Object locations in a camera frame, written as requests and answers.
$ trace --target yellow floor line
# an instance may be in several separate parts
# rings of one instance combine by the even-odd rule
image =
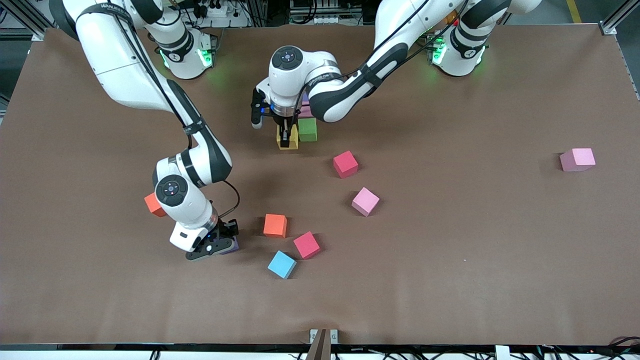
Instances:
[[[571,19],[574,24],[580,24],[582,19],[580,18],[580,13],[578,12],[578,6],[575,5],[575,0],[566,0],[566,4],[569,6],[569,12],[571,13]]]

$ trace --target brown table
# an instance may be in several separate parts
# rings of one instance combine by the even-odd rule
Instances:
[[[104,93],[80,45],[34,43],[0,128],[3,343],[601,344],[640,332],[640,104],[596,25],[502,26],[470,76],[418,56],[319,141],[276,148],[250,125],[252,88],[280,45],[326,49],[349,71],[372,28],[225,32],[215,69],[179,81],[234,160],[241,250],[190,263],[146,210],[156,161],[186,140],[169,113]],[[155,56],[160,66],[159,57]],[[592,147],[598,165],[559,169]],[[357,175],[332,156],[351,150]],[[349,202],[382,200],[364,218]],[[218,209],[224,184],[204,190]],[[266,267],[291,238],[323,248],[289,280]]]

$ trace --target yellow cube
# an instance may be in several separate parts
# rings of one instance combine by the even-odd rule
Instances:
[[[280,147],[280,125],[276,129],[276,142],[280,150],[298,150],[298,125],[291,128],[291,138],[289,139],[289,147]]]

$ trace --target wooden block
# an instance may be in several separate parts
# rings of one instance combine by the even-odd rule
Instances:
[[[145,196],[145,202],[147,203],[147,208],[149,209],[149,212],[151,214],[159,218],[166,215],[164,209],[162,208],[162,206],[160,206],[155,193],[150,193],[149,195]]]
[[[378,204],[378,201],[380,201],[379,197],[375,196],[369,191],[369,189],[362,188],[358,195],[353,199],[353,202],[351,202],[351,206],[364,216],[368,217],[373,208]]]
[[[593,157],[593,151],[590,148],[571,149],[560,155],[563,171],[585,171],[596,165],[596,159]]]
[[[318,140],[316,119],[298,119],[298,138],[301,142],[314,142]]]
[[[307,119],[310,117],[314,117],[313,115],[311,115],[311,108],[308,105],[302,106],[300,108],[300,114],[298,115],[298,119]]]
[[[284,215],[267,214],[264,217],[264,235],[270,238],[286,238],[287,217]]]
[[[318,242],[311,231],[293,240],[293,244],[296,245],[296,248],[298,248],[298,252],[303,259],[311,258],[313,255],[320,252],[320,245],[318,245]]]
[[[344,179],[358,171],[358,162],[351,151],[347,151],[333,158],[333,167],[338,172],[338,176]]]
[[[276,142],[280,150],[298,150],[298,126],[293,125],[291,128],[291,139],[289,139],[289,147],[280,147],[280,125],[276,128]]]
[[[294,266],[296,266],[295,260],[284,252],[278,251],[267,268],[276,273],[277,276],[286,279],[291,275]]]

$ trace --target orange cube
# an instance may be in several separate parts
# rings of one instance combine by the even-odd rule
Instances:
[[[287,217],[284,215],[267,214],[264,217],[264,235],[269,238],[287,237]]]
[[[145,202],[147,203],[147,207],[149,208],[149,212],[159,218],[166,215],[162,206],[158,202],[156,195],[154,193],[150,193],[145,197]]]

